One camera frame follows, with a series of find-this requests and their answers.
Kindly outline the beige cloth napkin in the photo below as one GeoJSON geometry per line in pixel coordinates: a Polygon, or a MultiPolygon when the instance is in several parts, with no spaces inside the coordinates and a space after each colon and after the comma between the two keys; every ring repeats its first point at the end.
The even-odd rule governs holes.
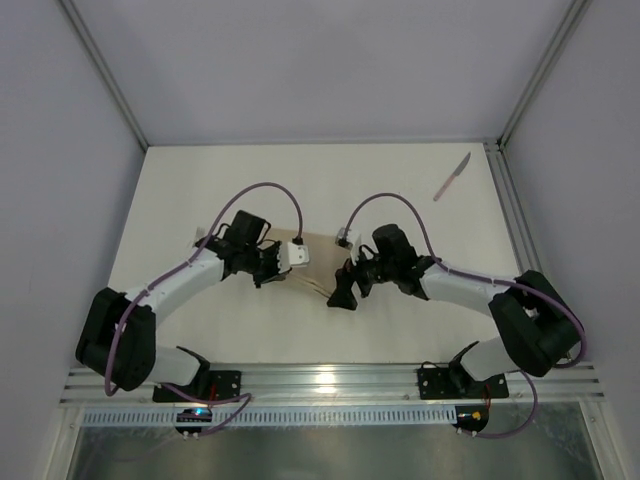
{"type": "Polygon", "coordinates": [[[274,229],[268,222],[252,226],[236,222],[224,223],[211,237],[197,238],[192,249],[192,253],[197,257],[191,258],[186,268],[186,272],[194,281],[193,291],[197,293],[217,286],[236,275],[248,277],[253,285],[252,277],[248,273],[251,252],[267,239],[304,244],[310,253],[308,266],[292,269],[284,281],[272,283],[302,285],[325,298],[331,295],[334,288],[334,272],[344,261],[342,250],[335,246],[328,236],[313,234],[310,241],[306,242],[294,231],[274,229]]]}

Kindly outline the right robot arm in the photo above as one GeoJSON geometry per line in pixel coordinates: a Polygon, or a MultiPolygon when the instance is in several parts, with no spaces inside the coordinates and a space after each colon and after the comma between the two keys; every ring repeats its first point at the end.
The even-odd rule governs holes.
{"type": "Polygon", "coordinates": [[[498,335],[465,347],[445,369],[450,389],[466,397],[477,386],[515,371],[543,377],[581,341],[580,326],[539,272],[514,278],[455,273],[431,255],[420,255],[396,224],[377,228],[374,244],[364,245],[359,233],[343,228],[336,243],[349,252],[335,272],[336,286],[327,305],[353,311],[378,284],[394,284],[403,294],[440,301],[493,320],[498,335]]]}

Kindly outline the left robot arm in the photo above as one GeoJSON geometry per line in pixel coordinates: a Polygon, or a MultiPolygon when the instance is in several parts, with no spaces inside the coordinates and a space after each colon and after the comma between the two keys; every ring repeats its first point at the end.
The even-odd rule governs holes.
{"type": "Polygon", "coordinates": [[[268,221],[246,211],[196,241],[190,257],[158,279],[127,291],[110,287],[93,298],[75,357],[100,374],[108,395],[150,381],[172,396],[206,399],[211,364],[184,347],[157,343],[157,329],[178,308],[229,276],[245,273],[256,287],[282,281],[309,260],[301,237],[267,238],[268,221]]]}

